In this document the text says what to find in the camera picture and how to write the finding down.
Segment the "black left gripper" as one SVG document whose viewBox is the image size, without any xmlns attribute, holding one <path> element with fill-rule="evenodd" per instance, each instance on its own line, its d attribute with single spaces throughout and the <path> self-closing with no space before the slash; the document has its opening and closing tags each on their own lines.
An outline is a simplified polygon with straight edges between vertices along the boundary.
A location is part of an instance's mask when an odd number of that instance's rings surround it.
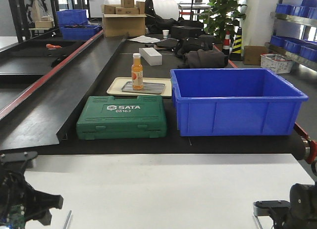
<svg viewBox="0 0 317 229">
<path fill-rule="evenodd" d="M 36 151 L 0 155 L 0 226 L 24 229 L 29 220 L 51 224 L 51 208 L 61 209 L 63 197 L 35 190 L 24 173 L 38 156 Z"/>
</svg>

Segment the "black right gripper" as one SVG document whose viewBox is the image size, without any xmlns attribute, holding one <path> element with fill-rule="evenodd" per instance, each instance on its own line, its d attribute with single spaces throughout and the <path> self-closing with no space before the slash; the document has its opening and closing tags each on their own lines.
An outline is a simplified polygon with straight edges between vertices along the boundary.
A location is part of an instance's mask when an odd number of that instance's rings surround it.
<svg viewBox="0 0 317 229">
<path fill-rule="evenodd" d="M 290 201 L 269 200 L 253 203 L 254 216 L 269 216 L 274 229 L 315 229 L 317 227 L 317 185 L 294 184 Z"/>
</svg>

